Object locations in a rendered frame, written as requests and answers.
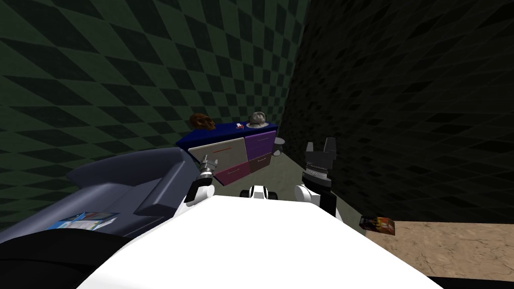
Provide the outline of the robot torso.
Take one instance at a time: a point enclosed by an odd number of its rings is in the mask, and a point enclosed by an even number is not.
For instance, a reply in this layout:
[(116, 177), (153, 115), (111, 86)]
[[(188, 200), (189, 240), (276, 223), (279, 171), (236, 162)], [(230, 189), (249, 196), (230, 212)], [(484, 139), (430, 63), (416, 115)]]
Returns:
[(213, 196), (135, 238), (77, 289), (442, 289), (318, 206)]

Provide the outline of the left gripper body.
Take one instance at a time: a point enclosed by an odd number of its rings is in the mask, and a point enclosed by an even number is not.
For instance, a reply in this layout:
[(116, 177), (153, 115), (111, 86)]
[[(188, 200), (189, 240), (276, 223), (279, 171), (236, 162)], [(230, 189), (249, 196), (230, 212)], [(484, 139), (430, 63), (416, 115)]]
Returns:
[(200, 162), (200, 174), (214, 174), (218, 164), (218, 160), (211, 160), (209, 156), (204, 156)]

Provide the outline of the orange and black box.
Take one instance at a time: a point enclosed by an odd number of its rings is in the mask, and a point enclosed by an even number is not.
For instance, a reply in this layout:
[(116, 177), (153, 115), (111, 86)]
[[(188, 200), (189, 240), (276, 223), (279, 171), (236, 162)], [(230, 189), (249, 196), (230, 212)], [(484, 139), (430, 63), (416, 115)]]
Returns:
[(371, 217), (362, 216), (359, 221), (359, 226), (367, 231), (377, 232), (394, 236), (396, 234), (396, 227), (394, 221), (385, 217)]

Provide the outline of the grey sofa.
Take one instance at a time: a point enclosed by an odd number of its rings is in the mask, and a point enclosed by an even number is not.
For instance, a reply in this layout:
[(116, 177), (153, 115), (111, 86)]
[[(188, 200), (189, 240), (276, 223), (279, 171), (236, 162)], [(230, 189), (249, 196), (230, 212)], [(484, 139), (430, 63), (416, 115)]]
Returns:
[(111, 213), (100, 232), (136, 238), (176, 213), (199, 170), (180, 148), (124, 154), (82, 165), (67, 178), (78, 190), (0, 232), (0, 243), (43, 231), (84, 212)]

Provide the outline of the blue dresser with coloured drawers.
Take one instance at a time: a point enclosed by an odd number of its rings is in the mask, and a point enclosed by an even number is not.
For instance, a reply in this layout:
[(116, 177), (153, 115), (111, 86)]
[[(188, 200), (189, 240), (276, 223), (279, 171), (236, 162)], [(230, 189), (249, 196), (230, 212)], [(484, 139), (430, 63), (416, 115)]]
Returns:
[(271, 163), (278, 126), (266, 120), (215, 124), (205, 114), (189, 118), (193, 131), (176, 142), (200, 163), (217, 161), (215, 179), (229, 185)]

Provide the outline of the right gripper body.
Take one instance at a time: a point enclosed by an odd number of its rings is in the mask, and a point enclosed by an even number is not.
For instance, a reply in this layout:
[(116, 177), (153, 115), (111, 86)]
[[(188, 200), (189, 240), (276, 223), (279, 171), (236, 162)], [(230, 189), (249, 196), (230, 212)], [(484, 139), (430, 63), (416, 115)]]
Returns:
[(333, 168), (336, 152), (305, 152), (306, 170), (327, 174)]

